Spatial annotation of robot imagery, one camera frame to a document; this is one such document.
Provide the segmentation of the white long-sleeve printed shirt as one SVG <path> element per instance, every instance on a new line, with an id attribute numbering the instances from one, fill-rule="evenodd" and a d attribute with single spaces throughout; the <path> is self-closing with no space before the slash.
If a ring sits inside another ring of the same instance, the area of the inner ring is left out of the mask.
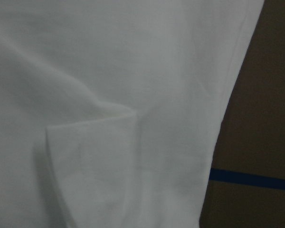
<path id="1" fill-rule="evenodd" d="M 0 228 L 197 228 L 262 0 L 0 0 Z"/>

